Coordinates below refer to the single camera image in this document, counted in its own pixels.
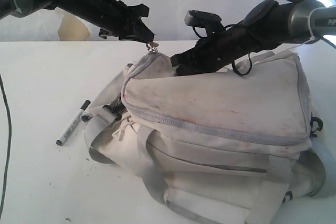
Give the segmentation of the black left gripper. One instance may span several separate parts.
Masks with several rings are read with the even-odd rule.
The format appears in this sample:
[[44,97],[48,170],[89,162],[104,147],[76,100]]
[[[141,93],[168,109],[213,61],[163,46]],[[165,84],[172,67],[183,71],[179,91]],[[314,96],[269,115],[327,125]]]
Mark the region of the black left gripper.
[[141,20],[148,17],[144,4],[128,6],[116,0],[57,0],[57,7],[109,32],[119,40],[150,43],[154,33]]

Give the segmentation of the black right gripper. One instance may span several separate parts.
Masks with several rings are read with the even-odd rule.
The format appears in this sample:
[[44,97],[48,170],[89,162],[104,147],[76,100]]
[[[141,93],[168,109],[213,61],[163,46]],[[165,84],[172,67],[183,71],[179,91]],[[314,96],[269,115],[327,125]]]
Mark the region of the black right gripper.
[[178,74],[216,72],[238,58],[261,50],[261,42],[244,28],[231,28],[216,38],[198,42],[193,48],[171,57]]

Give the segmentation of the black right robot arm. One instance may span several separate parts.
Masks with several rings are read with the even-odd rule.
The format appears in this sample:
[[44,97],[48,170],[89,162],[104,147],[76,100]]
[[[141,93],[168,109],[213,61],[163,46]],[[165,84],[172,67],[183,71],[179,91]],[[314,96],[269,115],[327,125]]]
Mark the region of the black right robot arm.
[[313,44],[324,35],[335,35],[335,8],[317,0],[289,4],[265,0],[230,28],[222,25],[218,15],[199,10],[189,10],[184,21],[204,28],[207,36],[171,57],[179,76],[216,72],[252,52],[281,44]]

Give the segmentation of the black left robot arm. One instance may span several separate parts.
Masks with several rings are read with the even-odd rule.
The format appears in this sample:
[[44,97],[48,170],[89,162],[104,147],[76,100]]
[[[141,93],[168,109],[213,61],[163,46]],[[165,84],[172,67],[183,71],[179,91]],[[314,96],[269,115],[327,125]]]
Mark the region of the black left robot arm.
[[150,9],[144,4],[128,6],[118,0],[1,0],[1,18],[23,18],[57,7],[99,27],[101,38],[111,36],[144,44],[154,41],[154,33],[142,21]]

